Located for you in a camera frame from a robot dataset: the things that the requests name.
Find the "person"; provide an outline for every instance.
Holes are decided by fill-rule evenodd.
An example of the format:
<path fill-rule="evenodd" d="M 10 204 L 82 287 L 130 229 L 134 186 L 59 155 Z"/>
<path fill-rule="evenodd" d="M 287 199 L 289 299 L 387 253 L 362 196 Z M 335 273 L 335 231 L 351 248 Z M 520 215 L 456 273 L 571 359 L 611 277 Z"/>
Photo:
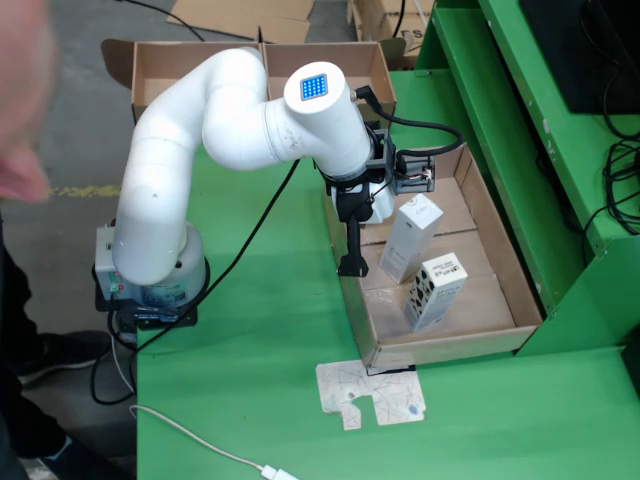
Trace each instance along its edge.
<path fill-rule="evenodd" d="M 52 91 L 57 51 L 45 0 L 4 2 L 0 15 L 0 198 L 42 202 L 47 177 L 33 150 Z M 37 458 L 60 480 L 131 478 L 69 436 L 22 396 L 23 385 L 92 365 L 109 336 L 39 334 L 27 317 L 27 277 L 2 245 L 0 223 L 0 478 L 24 480 L 17 457 Z"/>

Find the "white box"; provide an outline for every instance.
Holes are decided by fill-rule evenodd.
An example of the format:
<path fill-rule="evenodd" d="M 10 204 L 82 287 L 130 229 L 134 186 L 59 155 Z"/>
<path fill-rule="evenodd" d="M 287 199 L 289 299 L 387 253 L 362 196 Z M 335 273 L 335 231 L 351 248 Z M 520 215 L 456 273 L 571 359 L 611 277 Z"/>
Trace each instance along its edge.
<path fill-rule="evenodd" d="M 409 290 L 404 314 L 414 332 L 439 323 L 467 279 L 455 253 L 422 264 Z"/>
<path fill-rule="evenodd" d="M 420 268 L 420 254 L 436 233 L 442 210 L 422 194 L 402 205 L 384 247 L 380 268 L 400 284 Z"/>

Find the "concrete floor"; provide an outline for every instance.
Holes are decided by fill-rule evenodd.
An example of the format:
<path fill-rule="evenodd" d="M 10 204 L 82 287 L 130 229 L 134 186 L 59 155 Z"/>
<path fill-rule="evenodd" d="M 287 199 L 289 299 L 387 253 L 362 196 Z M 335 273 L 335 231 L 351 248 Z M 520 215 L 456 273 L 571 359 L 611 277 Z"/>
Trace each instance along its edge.
<path fill-rule="evenodd" d="M 174 3 L 148 1 L 166 9 Z M 90 270 L 95 229 L 115 216 L 118 199 L 109 189 L 97 195 L 81 189 L 120 184 L 133 125 L 130 92 L 107 74 L 100 43 L 106 38 L 194 37 L 187 29 L 166 23 L 160 13 L 114 0 L 64 0 L 51 5 L 61 67 L 39 151 L 57 193 L 46 205 L 4 206 L 5 241 L 29 276 L 34 296 L 28 313 L 41 331 L 104 330 L 105 316 L 93 307 Z M 345 12 L 346 0 L 317 0 L 307 41 L 355 40 Z M 209 41 L 234 39 L 213 32 L 203 36 Z M 127 405 L 94 404 L 88 378 L 88 371 L 59 374 L 26 395 L 99 452 L 111 457 L 131 455 L 135 423 Z M 111 360 L 104 363 L 98 385 L 105 398 L 126 392 Z"/>

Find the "black shoe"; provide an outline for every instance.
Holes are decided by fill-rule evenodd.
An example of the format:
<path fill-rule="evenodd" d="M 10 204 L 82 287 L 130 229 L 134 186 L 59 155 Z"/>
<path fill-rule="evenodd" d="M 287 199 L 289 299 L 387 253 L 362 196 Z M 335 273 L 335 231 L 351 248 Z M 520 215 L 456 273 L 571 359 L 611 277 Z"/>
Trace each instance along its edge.
<path fill-rule="evenodd" d="M 40 358 L 10 365 L 22 385 L 30 385 L 60 370 L 90 367 L 96 362 L 98 356 L 105 352 L 111 341 L 108 333 L 93 331 L 66 335 L 43 333 L 40 338 L 45 345 L 45 351 Z"/>
<path fill-rule="evenodd" d="M 133 476 L 72 440 L 62 453 L 52 460 L 38 461 L 59 480 L 132 480 Z"/>

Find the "paper sheet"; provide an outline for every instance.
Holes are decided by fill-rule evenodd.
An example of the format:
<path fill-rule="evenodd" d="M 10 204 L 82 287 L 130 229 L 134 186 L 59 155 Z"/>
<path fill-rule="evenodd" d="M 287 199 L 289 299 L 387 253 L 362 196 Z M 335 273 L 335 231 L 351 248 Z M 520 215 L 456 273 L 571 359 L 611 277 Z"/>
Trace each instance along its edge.
<path fill-rule="evenodd" d="M 419 422 L 427 406 L 416 372 L 368 376 L 360 360 L 316 366 L 320 400 L 324 413 L 339 412 L 345 430 L 362 426 L 358 407 L 351 402 L 371 396 L 378 425 Z"/>

